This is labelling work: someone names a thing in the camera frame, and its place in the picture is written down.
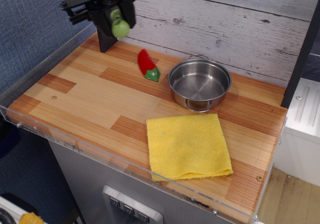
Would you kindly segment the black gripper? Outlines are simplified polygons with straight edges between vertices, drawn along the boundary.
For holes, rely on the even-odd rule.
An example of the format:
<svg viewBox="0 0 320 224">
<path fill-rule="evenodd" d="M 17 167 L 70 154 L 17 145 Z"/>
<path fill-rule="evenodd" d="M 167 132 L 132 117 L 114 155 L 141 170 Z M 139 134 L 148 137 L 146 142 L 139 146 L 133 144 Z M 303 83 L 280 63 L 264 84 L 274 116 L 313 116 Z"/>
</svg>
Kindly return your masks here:
<svg viewBox="0 0 320 224">
<path fill-rule="evenodd" d="M 123 19 L 132 29 L 136 24 L 135 0 L 63 0 L 59 7 L 65 11 L 72 24 L 84 20 L 92 21 L 97 29 L 107 37 L 113 37 L 106 11 L 114 7 L 120 9 Z"/>
</svg>

